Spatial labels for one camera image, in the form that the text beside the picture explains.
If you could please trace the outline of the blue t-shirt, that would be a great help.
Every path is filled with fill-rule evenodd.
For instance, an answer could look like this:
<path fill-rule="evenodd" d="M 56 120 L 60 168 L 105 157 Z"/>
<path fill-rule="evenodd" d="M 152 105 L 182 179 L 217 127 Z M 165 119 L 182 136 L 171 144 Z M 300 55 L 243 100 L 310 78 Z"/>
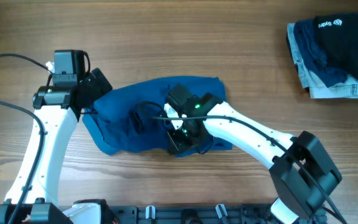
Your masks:
<path fill-rule="evenodd" d="M 100 151 L 113 155 L 119 151 L 167 150 L 167 131 L 172 125 L 143 114 L 139 103 L 151 101 L 163 106 L 169 91 L 179 83 L 194 95 L 212 93 L 226 99 L 224 83 L 218 77 L 163 77 L 111 90 L 93 103 L 91 109 L 96 114 L 83 116 L 83 123 Z"/>

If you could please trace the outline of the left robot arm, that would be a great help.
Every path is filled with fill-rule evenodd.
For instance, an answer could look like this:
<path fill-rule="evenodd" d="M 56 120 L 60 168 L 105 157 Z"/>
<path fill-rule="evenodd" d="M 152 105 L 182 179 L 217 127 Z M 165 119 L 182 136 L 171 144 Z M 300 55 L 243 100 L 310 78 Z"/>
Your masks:
<path fill-rule="evenodd" d="M 58 205 L 58 185 L 68 142 L 84 109 L 111 90 L 82 50 L 57 50 L 47 84 L 33 96 L 34 111 L 0 100 L 34 120 L 19 173 L 0 204 L 0 223 L 117 223 L 104 199 Z"/>

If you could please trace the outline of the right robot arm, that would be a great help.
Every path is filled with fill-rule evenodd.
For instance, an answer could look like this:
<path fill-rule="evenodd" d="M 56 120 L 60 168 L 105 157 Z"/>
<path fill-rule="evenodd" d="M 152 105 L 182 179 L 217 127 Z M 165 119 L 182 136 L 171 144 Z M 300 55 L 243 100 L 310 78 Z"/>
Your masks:
<path fill-rule="evenodd" d="M 270 211 L 282 223 L 312 218 L 342 180 L 315 135 L 303 131 L 292 136 L 270 129 L 211 93 L 198 97 L 178 84 L 167 95 L 164 111 L 173 124 L 169 153 L 204 153 L 215 139 L 222 139 L 261 162 L 278 195 Z"/>

